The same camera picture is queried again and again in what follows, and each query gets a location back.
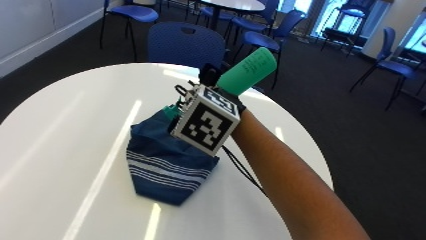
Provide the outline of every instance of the table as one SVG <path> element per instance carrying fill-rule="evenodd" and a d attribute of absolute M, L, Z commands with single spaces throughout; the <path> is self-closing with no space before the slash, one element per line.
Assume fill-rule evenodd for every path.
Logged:
<path fill-rule="evenodd" d="M 200 3 L 213 7 L 213 16 L 210 29 L 216 31 L 218 14 L 221 9 L 237 12 L 260 12 L 265 9 L 265 5 L 257 0 L 197 0 Z"/>
<path fill-rule="evenodd" d="M 266 197 L 226 154 L 181 207 L 135 194 L 131 124 L 177 100 L 198 70 L 135 63 L 79 73 L 41 89 L 0 125 L 0 239 L 290 239 Z M 333 187 L 302 125 L 262 94 L 241 96 Z M 248 166 L 236 143 L 225 145 Z"/>

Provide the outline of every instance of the striped fabric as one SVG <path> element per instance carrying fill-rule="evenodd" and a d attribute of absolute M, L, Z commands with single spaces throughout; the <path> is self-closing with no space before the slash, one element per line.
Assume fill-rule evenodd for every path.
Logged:
<path fill-rule="evenodd" d="M 163 111 L 132 126 L 127 151 L 136 193 L 180 205 L 208 178 L 218 161 L 170 136 Z"/>

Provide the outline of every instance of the green handle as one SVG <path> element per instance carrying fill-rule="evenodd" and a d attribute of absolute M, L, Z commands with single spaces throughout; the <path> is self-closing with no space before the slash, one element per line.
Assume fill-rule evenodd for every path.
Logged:
<path fill-rule="evenodd" d="M 217 86 L 238 96 L 277 69 L 270 51 L 261 47 L 221 76 Z"/>

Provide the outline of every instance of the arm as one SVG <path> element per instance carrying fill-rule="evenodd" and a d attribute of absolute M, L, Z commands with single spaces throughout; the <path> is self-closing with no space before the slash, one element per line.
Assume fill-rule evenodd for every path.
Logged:
<path fill-rule="evenodd" d="M 232 134 L 294 239 L 369 239 L 320 176 L 245 110 Z"/>

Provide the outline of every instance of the black cable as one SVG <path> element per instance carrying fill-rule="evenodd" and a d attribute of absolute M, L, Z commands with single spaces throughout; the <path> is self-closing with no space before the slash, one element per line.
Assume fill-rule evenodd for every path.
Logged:
<path fill-rule="evenodd" d="M 232 153 L 232 151 L 222 146 L 222 149 L 225 151 L 225 153 L 228 154 L 228 157 L 232 161 L 232 163 L 234 164 L 234 166 L 237 167 L 238 171 L 241 172 L 241 174 L 246 177 L 246 179 L 249 179 L 249 181 L 253 183 L 253 185 L 258 188 L 258 190 L 261 190 L 261 192 L 264 193 L 264 195 L 268 197 L 264 188 L 261 187 L 261 185 L 257 183 L 256 179 L 253 178 L 250 172 L 248 171 L 248 169 L 244 167 L 242 163 L 238 161 L 238 158 L 236 157 L 236 155 Z"/>

